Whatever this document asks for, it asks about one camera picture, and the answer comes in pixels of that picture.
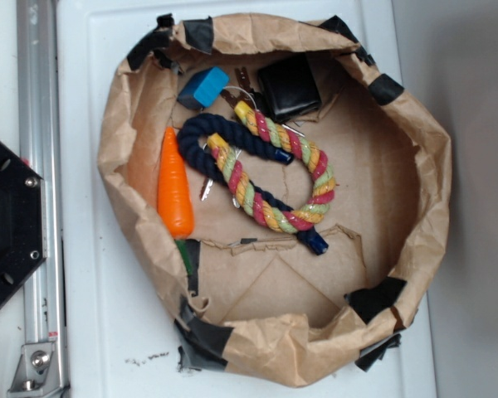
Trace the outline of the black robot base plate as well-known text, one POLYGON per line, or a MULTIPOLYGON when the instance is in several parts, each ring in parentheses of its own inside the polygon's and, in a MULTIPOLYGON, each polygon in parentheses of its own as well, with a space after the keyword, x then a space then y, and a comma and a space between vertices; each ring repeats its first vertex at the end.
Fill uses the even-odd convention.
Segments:
POLYGON ((0 141, 0 309, 44 259, 42 179, 0 141))

